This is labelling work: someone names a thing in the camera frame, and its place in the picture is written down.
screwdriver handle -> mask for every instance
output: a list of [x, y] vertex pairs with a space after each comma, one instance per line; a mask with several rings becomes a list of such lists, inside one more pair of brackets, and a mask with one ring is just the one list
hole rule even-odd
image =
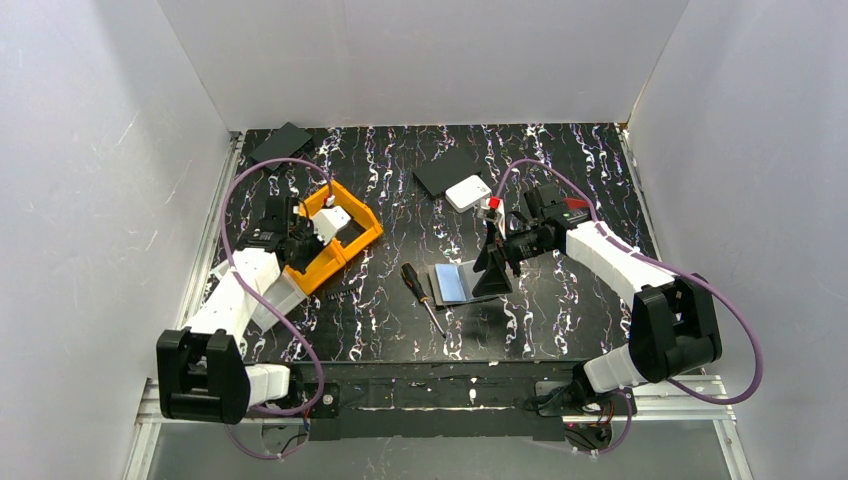
[[412, 265], [409, 263], [404, 263], [400, 266], [400, 276], [403, 277], [403, 283], [412, 290], [412, 293], [415, 294], [415, 298], [418, 299], [419, 302], [424, 303], [427, 300], [427, 294], [424, 293], [424, 289], [421, 287], [421, 282], [418, 281], [418, 272], [412, 268]]

black marble table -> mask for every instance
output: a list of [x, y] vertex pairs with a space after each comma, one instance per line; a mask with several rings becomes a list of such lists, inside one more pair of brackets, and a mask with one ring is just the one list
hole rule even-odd
[[[485, 226], [473, 211], [457, 213], [444, 199], [431, 200], [412, 170], [445, 151], [463, 148], [483, 166], [491, 187], [513, 160], [543, 160], [571, 178], [595, 200], [599, 215], [618, 235], [654, 255], [645, 217], [612, 124], [464, 125], [310, 129], [316, 144], [309, 159], [365, 202], [385, 232], [328, 280], [288, 318], [304, 332], [322, 360], [440, 361], [580, 359], [622, 345], [627, 306], [582, 265], [545, 254], [523, 265], [515, 292], [485, 303], [437, 312], [447, 339], [431, 326], [426, 310], [400, 280], [410, 262], [426, 285], [425, 266], [473, 260]], [[271, 133], [247, 132], [238, 171]], [[526, 213], [521, 192], [552, 182], [546, 171], [519, 167], [507, 184], [506, 209]], [[233, 195], [225, 219], [237, 238], [262, 215], [269, 195], [305, 197], [323, 184], [303, 168], [279, 175], [256, 173]], [[561, 188], [563, 196], [570, 192]], [[218, 246], [217, 261], [223, 260]], [[207, 290], [215, 287], [210, 277]], [[325, 287], [351, 284], [353, 296], [330, 301]], [[251, 323], [242, 345], [245, 360], [287, 362], [305, 357], [282, 325], [261, 334]]]

small open box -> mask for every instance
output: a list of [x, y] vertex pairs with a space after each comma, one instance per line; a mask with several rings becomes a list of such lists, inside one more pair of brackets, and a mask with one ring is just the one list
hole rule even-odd
[[[328, 187], [324, 186], [306, 199], [304, 203], [306, 203], [306, 208], [311, 214], [318, 213], [324, 206], [327, 190]], [[377, 217], [374, 216], [371, 209], [357, 200], [335, 180], [333, 180], [333, 195], [336, 197], [334, 205], [342, 207], [353, 221], [364, 229], [364, 232], [346, 246], [334, 238], [309, 264], [305, 274], [301, 274], [291, 267], [286, 267], [286, 272], [291, 275], [297, 286], [307, 295], [314, 292], [331, 275], [341, 270], [345, 263], [353, 259], [354, 256], [383, 234], [383, 227], [377, 222]]]

